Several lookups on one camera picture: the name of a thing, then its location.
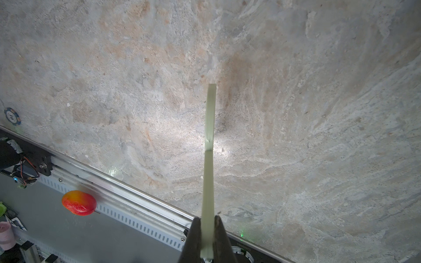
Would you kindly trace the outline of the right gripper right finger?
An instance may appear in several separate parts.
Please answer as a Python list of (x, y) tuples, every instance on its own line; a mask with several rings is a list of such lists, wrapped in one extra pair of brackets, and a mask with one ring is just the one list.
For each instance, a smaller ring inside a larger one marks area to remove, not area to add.
[(214, 218), (213, 262), (237, 263), (227, 232), (218, 215)]

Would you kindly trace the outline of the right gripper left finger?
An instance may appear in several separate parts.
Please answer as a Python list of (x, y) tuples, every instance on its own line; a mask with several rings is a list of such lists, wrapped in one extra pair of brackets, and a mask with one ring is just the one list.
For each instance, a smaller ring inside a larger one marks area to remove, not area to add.
[(178, 263), (201, 262), (201, 219), (194, 218)]

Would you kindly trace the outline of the green white hand brush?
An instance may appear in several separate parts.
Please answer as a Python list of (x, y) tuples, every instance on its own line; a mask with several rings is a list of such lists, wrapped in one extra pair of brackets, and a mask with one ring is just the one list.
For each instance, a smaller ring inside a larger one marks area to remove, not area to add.
[(216, 117), (217, 85), (209, 84), (205, 114), (205, 160), (203, 170), (203, 195), (201, 214), (201, 251), (200, 257), (205, 261), (213, 260), (214, 241), (214, 124)]

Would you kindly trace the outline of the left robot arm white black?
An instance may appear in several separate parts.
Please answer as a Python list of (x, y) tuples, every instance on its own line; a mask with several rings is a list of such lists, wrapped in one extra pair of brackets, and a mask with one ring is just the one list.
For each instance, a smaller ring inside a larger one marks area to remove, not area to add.
[(18, 164), (22, 159), (23, 152), (15, 140), (8, 137), (1, 138), (1, 170)]

